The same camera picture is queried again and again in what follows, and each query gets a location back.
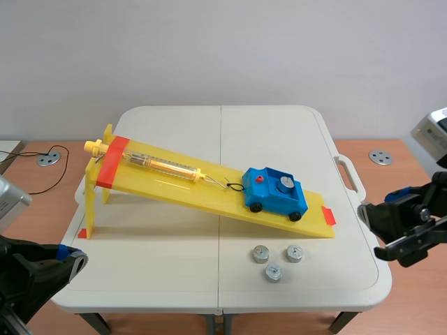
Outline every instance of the metal grommet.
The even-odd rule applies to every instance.
[[[282,278],[282,268],[276,263],[271,263],[265,268],[265,276],[269,282],[277,283]]]
[[[299,246],[289,246],[286,251],[287,259],[289,262],[298,263],[301,261],[303,252]]]
[[[61,153],[58,151],[50,151],[48,155],[42,155],[37,158],[37,164],[40,166],[53,165],[61,159]]]
[[[393,162],[393,157],[385,150],[373,150],[368,154],[371,161],[379,165],[390,165]]]
[[[270,252],[266,246],[255,246],[253,249],[253,259],[256,263],[263,264],[268,261]]]

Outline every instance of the black string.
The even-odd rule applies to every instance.
[[[7,151],[0,150],[0,153],[12,155],[11,157],[3,159],[0,163],[9,161],[10,159],[13,159],[13,158],[16,158],[16,157],[34,157],[34,156],[42,156],[42,155],[47,156],[47,154],[45,154],[43,152],[35,152],[35,151],[27,151],[27,152],[22,152],[20,154],[14,154],[12,152],[7,152]]]
[[[237,191],[237,192],[242,192],[243,190],[245,190],[244,185],[239,184],[239,183],[227,183],[226,185],[227,185],[227,187],[229,187],[232,190]]]
[[[56,181],[56,183],[55,183],[53,186],[47,188],[46,190],[40,191],[40,192],[29,193],[30,195],[42,194],[42,193],[45,193],[45,192],[51,190],[51,189],[54,188],[58,183],[61,182],[62,178],[64,178],[64,176],[65,176],[65,172],[67,172],[67,167],[68,167],[68,156],[70,156],[70,150],[68,150],[67,148],[65,148],[63,145],[53,145],[53,146],[50,148],[50,150],[48,150],[48,152],[47,152],[46,154],[44,154],[44,155],[45,155],[45,156],[49,156],[49,153],[50,153],[51,149],[53,149],[53,148],[63,148],[63,149],[65,149],[65,150],[67,151],[67,158],[65,159],[65,168],[64,168],[64,171],[62,172],[62,175],[61,175],[61,177],[59,178],[59,180]]]
[[[56,147],[57,147],[57,148],[63,148],[63,149],[65,149],[65,150],[67,151],[67,158],[66,158],[66,160],[65,160],[65,168],[64,168],[64,171],[62,172],[61,177],[59,178],[59,180],[58,180],[53,186],[47,188],[46,190],[40,191],[40,192],[29,193],[30,195],[42,194],[42,193],[45,193],[45,192],[51,190],[52,188],[54,188],[58,183],[61,182],[62,178],[64,178],[65,173],[67,172],[67,167],[68,167],[68,156],[70,156],[70,150],[68,150],[67,148],[65,148],[63,145],[57,145],[57,144],[56,144],[56,145],[53,145],[53,146],[50,148],[50,150],[48,150],[48,152],[46,152],[46,153],[45,153],[45,152],[36,152],[36,151],[27,151],[27,152],[22,152],[22,153],[20,153],[20,154],[14,154],[14,153],[12,153],[12,152],[7,152],[7,151],[0,150],[0,153],[8,154],[8,155],[12,155],[11,157],[8,157],[8,158],[3,159],[0,163],[6,162],[6,161],[8,161],[8,160],[10,160],[10,159],[12,159],[12,158],[16,158],[16,157],[49,156],[49,155],[50,155],[50,151],[51,151],[53,148],[56,148]]]

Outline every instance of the toy car wheel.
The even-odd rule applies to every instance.
[[[294,212],[288,215],[288,219],[292,222],[299,221],[301,219],[301,214],[298,212]]]
[[[259,213],[262,210],[263,210],[263,206],[259,202],[254,202],[253,204],[250,205],[250,211],[253,213]]]

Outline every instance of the white folding table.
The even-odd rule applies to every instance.
[[[96,204],[93,238],[78,239],[85,224],[82,182],[75,195],[80,205],[62,243],[82,249],[89,264],[52,300],[100,333],[108,328],[99,313],[342,311],[331,326],[337,333],[390,292],[388,264],[374,257],[377,240],[356,215],[365,189],[317,111],[138,107],[123,114],[114,133],[241,171],[268,166],[289,172],[323,196],[337,224],[334,239],[317,239],[113,193],[106,205]],[[356,191],[345,187],[337,163]],[[266,265],[251,259],[259,244],[269,248],[269,262],[282,266],[280,282],[267,281]],[[291,244],[305,253],[297,264],[284,257]],[[229,334],[230,319],[224,320]]]

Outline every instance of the table handle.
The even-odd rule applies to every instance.
[[[335,161],[337,162],[337,164],[343,166],[344,170],[346,171],[346,175],[348,176],[349,182],[354,188],[354,191],[357,193],[357,198],[359,199],[359,201],[362,202],[366,198],[366,190],[363,187],[362,181],[358,176],[354,164],[352,164],[351,160],[344,155],[339,155],[335,158]]]

